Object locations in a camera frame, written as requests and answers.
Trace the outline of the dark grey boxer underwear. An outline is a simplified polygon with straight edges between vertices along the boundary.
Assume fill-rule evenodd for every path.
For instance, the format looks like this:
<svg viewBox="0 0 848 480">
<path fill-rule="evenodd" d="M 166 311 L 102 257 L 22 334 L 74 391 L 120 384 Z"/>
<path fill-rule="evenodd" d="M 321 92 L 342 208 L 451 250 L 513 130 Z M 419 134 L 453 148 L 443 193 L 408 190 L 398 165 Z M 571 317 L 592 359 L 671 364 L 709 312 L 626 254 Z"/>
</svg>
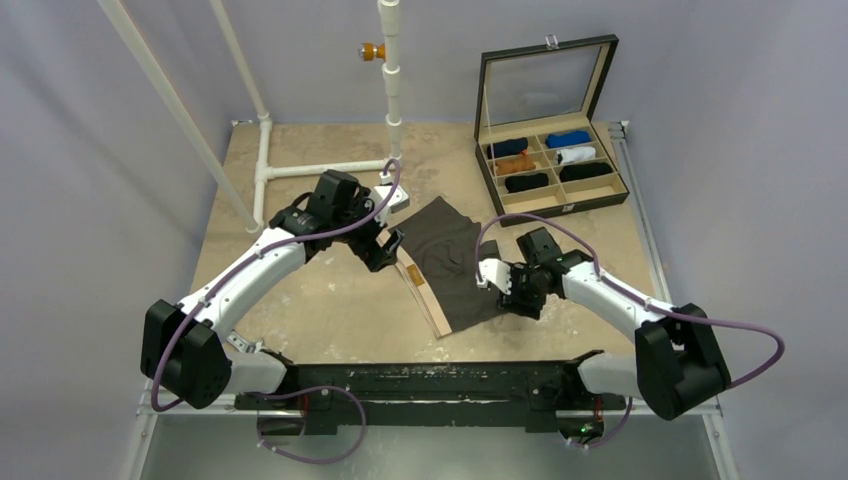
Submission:
<svg viewBox="0 0 848 480">
<path fill-rule="evenodd" d="M 477 287 L 476 254 L 500 257 L 497 243 L 477 245 L 481 224 L 441 197 L 398 225 L 405 235 L 397 269 L 437 338 L 502 314 L 498 290 Z"/>
</svg>

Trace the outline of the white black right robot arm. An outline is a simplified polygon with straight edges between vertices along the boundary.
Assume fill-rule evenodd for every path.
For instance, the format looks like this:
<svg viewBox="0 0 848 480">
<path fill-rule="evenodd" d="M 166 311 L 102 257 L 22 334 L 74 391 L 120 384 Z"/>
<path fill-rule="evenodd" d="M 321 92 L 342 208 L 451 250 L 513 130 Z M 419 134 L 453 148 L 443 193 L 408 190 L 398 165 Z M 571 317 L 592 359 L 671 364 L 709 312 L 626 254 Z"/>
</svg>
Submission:
<svg viewBox="0 0 848 480">
<path fill-rule="evenodd" d="M 537 319 L 555 295 L 588 309 L 633 345 L 629 355 L 591 354 L 564 376 L 561 392 L 576 407 L 599 394 L 643 400 L 672 420 L 730 388 L 732 380 L 705 312 L 675 307 L 620 282 L 575 249 L 564 252 L 547 229 L 518 238 L 521 262 L 479 261 L 479 287 L 494 286 L 499 308 Z"/>
</svg>

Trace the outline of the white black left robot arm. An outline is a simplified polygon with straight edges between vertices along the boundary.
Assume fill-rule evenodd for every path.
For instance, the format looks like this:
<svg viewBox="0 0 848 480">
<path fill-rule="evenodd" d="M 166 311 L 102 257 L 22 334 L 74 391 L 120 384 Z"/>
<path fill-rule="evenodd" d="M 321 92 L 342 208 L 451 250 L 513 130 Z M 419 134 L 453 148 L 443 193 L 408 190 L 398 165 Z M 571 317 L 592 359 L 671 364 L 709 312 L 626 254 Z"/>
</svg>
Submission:
<svg viewBox="0 0 848 480">
<path fill-rule="evenodd" d="M 153 410 L 181 403 L 202 409 L 223 394 L 257 395 L 275 409 L 292 405 L 298 382 L 286 374 L 283 357 L 261 347 L 229 352 L 228 337 L 276 285 L 335 243 L 347 245 L 371 272 L 393 265 L 403 233 L 378 238 L 391 214 L 407 204 L 396 159 L 372 188 L 327 170 L 213 280 L 175 303 L 152 304 L 144 317 L 140 370 L 152 382 Z"/>
</svg>

